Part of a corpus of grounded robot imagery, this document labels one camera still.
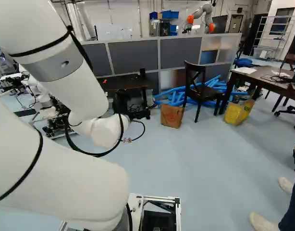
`light blue floor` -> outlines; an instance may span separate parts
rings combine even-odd
[[[190,107],[180,129],[173,129],[162,126],[160,111],[153,110],[151,119],[143,120],[144,136],[121,143],[104,159],[126,169],[131,192],[180,197],[184,231],[253,231],[248,222],[251,211],[279,221],[287,210],[290,198],[279,188],[278,177],[295,180],[295,116],[275,117],[270,111],[277,98],[271,92],[268,99],[259,99],[249,119],[238,127],[205,107],[195,124],[196,108]],[[7,97],[4,102],[11,108],[16,104]],[[141,125],[133,123],[125,135],[134,138],[141,131]],[[72,138],[82,149],[102,151],[87,139]],[[68,146],[64,138],[56,142]],[[56,218],[0,211],[2,231],[57,231],[58,227]]]

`dark wooden chair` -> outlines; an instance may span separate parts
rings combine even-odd
[[[195,123],[199,117],[201,104],[206,101],[217,100],[214,116],[218,113],[219,104],[222,98],[222,93],[210,88],[205,85],[206,80],[206,67],[202,65],[191,64],[187,61],[184,61],[186,69],[186,89],[185,89],[185,98],[183,103],[183,108],[185,108],[187,103],[187,97],[197,102],[197,114],[195,118]],[[202,74],[202,84],[196,86],[195,80]]]

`yellow bag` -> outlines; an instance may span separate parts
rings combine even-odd
[[[254,102],[252,99],[246,100],[243,104],[229,102],[224,115],[224,121],[235,126],[241,124],[241,122],[248,118]]]

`white metal base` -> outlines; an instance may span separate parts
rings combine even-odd
[[[159,196],[142,196],[140,194],[131,193],[128,198],[128,204],[132,211],[133,231],[140,231],[140,224],[144,219],[144,205],[147,202],[161,203],[164,206],[169,205],[174,208],[176,215],[176,231],[182,231],[181,227],[181,203],[178,197],[159,197]],[[68,228],[67,222],[63,221],[59,228],[59,231],[76,231],[72,228]]]

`white sneaker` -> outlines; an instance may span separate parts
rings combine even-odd
[[[286,193],[288,193],[291,196],[292,192],[293,192],[294,185],[285,177],[280,177],[278,181],[279,181],[279,185],[283,189],[283,191],[285,191]]]
[[[259,214],[250,213],[250,223],[256,231],[280,231],[278,224],[266,220]]]

